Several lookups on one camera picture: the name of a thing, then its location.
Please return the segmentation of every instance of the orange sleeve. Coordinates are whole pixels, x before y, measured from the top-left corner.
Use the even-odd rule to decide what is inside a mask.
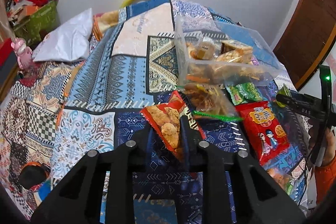
[[[327,166],[315,167],[316,203],[320,203],[336,178],[336,156]]]

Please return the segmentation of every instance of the bed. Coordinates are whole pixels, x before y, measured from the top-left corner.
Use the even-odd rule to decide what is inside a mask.
[[[98,28],[101,32],[92,35],[90,56],[84,64],[39,63],[29,77],[15,82],[1,104],[0,179],[27,219],[88,150],[110,151],[131,139],[146,123],[140,109],[168,99],[178,77],[173,44],[177,14],[235,24],[210,8],[184,0],[150,0],[131,5],[113,12],[114,21],[108,27],[96,26],[95,31]],[[77,66],[81,67],[75,74]],[[72,86],[64,96],[69,81]],[[283,84],[295,89],[285,68],[259,90],[265,100],[273,102]],[[264,168],[276,166],[299,179],[299,186],[291,195],[299,203],[307,183],[304,171],[308,124],[287,107],[271,105],[288,134],[290,147]],[[207,141],[225,151],[249,151],[237,123],[200,122],[200,127],[206,132]],[[137,222],[201,223],[202,174],[195,178],[186,173],[153,131],[150,140],[148,173],[133,175]],[[21,167],[29,161],[51,168],[49,179],[34,190],[24,189],[17,180]],[[106,185],[112,175],[106,174]],[[105,219],[106,191],[107,187],[101,222]],[[235,222],[231,194],[230,199]],[[178,220],[176,211],[183,212]]]

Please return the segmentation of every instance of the clear plastic box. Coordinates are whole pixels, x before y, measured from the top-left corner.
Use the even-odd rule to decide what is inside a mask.
[[[221,40],[240,41],[253,47],[254,63],[259,65],[214,60],[196,60],[189,57],[186,43],[196,45],[200,37],[210,37],[216,47]],[[213,85],[237,85],[252,82],[257,86],[268,85],[279,75],[282,67],[259,32],[238,25],[203,18],[177,16],[174,43],[176,46],[179,85],[203,81]]]

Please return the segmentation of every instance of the pink panther toy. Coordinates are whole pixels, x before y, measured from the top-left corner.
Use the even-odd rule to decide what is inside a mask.
[[[26,41],[23,38],[16,38],[15,43],[11,43],[16,56],[17,62],[21,70],[28,70],[33,63],[31,48],[27,47]]]

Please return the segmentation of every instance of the wooden door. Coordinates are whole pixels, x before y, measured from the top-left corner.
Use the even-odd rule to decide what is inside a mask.
[[[336,35],[336,0],[299,0],[274,49],[299,89],[317,70]]]

